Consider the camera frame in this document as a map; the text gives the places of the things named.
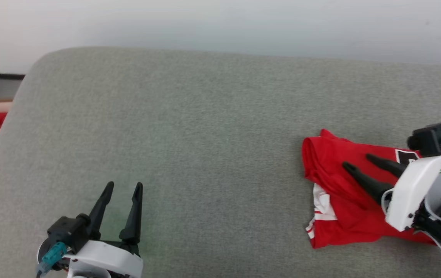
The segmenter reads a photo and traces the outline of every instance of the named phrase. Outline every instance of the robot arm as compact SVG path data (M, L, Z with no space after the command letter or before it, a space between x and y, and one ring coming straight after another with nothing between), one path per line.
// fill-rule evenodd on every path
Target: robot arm
M39 248L37 278L50 270L65 270L68 278L140 278L143 260L139 255L143 185L138 183L132 209L121 241L101 241L100 225L111 199L114 183L107 184L90 215L61 217L47 231Z
M370 162L399 178L394 187L348 162L343 167L382 206L388 224L398 231L413 228L424 232L441 248L441 123L415 130L407 143L423 156L407 167L367 155Z

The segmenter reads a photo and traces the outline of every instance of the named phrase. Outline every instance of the teal connector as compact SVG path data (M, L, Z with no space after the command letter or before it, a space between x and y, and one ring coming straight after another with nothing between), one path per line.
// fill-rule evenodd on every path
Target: teal connector
M44 277L56 262L60 261L66 254L66 245L62 242L56 243L47 254L42 257L42 262L35 269L37 278Z

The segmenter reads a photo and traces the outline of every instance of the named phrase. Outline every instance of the red jersey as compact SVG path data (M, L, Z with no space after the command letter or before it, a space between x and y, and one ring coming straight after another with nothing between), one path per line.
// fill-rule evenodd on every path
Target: red jersey
M305 178L314 182L314 218L306 228L313 248L377 241L381 236L434 244L421 232L399 232L388 225L381 206L342 167L342 162L347 161L364 174L395 185L397 178L369 162L367 153L406 165L419 158L410 150L356 144L325 129L320 136L303 141Z

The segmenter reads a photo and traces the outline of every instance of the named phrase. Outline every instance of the white stripe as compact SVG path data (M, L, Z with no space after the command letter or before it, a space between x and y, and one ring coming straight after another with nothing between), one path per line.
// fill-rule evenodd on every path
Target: white stripe
M333 216L333 215L328 215L328 214L315 213L314 219L330 221L330 220L337 220L337 217Z
M313 187L313 202L315 211L335 216L335 211L333 211L332 204L330 203L330 195L317 183Z
M314 217L313 219L310 221L310 223L308 224L308 227L306 227L306 231L308 232L310 229L313 228L313 223L314 223Z
M312 229L311 232L308 233L308 236L310 239L314 239L314 230Z

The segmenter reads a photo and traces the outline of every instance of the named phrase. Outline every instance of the gray couch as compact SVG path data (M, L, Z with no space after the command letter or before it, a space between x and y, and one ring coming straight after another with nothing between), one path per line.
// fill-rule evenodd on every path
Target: gray couch
M313 250L301 143L327 128L406 147L441 121L441 65L83 48L26 76L0 131L0 278L35 274L60 216L108 181L102 239L144 184L144 277L441 277L401 239ZM64 273L50 273L62 277Z

